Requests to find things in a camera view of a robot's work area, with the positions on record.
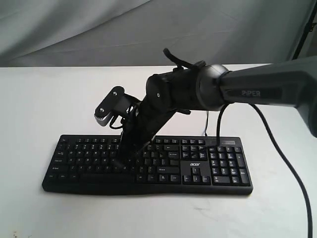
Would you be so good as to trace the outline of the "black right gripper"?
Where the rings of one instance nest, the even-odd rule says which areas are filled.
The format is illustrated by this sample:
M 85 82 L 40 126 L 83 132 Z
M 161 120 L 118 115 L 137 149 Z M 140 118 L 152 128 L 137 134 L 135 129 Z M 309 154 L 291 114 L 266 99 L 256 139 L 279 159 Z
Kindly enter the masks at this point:
M 123 125 L 120 139 L 120 158 L 133 157 L 148 145 L 174 114 L 174 109 L 160 111 L 148 99 L 143 99 Z M 121 159 L 113 158 L 111 160 L 114 173 L 129 172 L 128 164 Z

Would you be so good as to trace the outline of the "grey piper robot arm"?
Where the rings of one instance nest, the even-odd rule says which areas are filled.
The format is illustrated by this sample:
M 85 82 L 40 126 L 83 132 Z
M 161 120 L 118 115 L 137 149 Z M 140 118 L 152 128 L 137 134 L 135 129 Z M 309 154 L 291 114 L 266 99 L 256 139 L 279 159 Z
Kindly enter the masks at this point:
M 316 135 L 316 57 L 236 71 L 200 62 L 150 76 L 145 97 L 124 121 L 113 165 L 124 167 L 175 113 L 220 111 L 233 103 L 294 107 L 310 133 Z

